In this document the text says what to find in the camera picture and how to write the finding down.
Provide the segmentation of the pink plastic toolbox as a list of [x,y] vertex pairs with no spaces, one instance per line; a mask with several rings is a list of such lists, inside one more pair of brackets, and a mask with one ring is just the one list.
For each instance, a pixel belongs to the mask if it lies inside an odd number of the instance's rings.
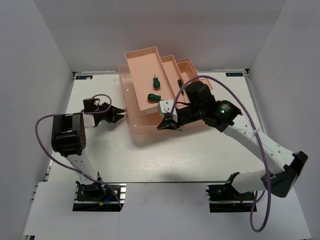
[[175,99],[181,86],[198,74],[188,58],[160,56],[157,47],[125,53],[126,64],[118,67],[126,122],[132,137],[159,134],[163,116],[158,103]]

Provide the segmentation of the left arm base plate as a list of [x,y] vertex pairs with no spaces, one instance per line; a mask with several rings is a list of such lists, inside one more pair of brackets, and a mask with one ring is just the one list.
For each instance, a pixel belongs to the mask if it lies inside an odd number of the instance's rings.
[[78,181],[73,212],[120,212],[125,203],[126,184],[112,184],[110,190],[106,185],[80,184]]

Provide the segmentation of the black green precision screwdriver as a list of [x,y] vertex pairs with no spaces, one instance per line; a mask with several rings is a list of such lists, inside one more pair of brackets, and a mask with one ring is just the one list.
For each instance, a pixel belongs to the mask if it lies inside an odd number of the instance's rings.
[[183,86],[183,81],[181,79],[177,80],[178,86],[181,89]]

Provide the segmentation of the green orange handled screwdriver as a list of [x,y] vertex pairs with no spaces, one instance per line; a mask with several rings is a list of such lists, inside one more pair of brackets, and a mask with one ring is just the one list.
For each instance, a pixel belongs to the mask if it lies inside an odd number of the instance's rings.
[[147,100],[151,103],[158,103],[163,100],[163,98],[160,95],[149,93],[147,95]]

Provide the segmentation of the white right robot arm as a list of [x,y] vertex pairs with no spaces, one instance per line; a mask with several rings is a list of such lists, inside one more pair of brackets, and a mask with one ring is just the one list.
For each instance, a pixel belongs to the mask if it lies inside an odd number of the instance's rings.
[[225,184],[219,185],[216,194],[223,199],[236,200],[247,192],[270,190],[277,197],[286,197],[308,156],[303,151],[294,153],[263,132],[259,133],[237,106],[227,100],[215,100],[209,87],[201,81],[188,84],[184,92],[189,103],[183,108],[176,108],[174,101],[169,99],[158,103],[158,111],[163,116],[158,130],[180,130],[187,124],[202,120],[268,164],[267,170],[231,174]]

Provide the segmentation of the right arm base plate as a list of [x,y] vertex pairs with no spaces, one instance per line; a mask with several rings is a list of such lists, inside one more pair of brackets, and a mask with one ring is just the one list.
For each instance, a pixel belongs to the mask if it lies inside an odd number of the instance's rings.
[[249,213],[255,197],[253,192],[237,193],[224,184],[210,184],[206,192],[210,213]]

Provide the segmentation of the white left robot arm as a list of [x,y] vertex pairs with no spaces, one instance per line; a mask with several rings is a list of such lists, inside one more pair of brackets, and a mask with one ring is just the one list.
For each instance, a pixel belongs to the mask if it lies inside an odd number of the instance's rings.
[[52,123],[51,146],[71,164],[78,175],[78,184],[90,185],[88,193],[99,200],[105,196],[106,187],[94,169],[85,151],[86,130],[96,128],[100,122],[117,123],[125,117],[125,110],[110,103],[100,102],[97,96],[83,100],[83,109],[73,114],[55,116]]

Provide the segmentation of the stubby green screwdriver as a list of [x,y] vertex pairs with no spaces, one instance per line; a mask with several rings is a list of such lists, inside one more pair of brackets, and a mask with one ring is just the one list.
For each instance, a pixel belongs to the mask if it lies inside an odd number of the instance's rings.
[[159,81],[159,78],[155,74],[152,78],[152,86],[155,90],[159,90],[161,87],[161,83]]

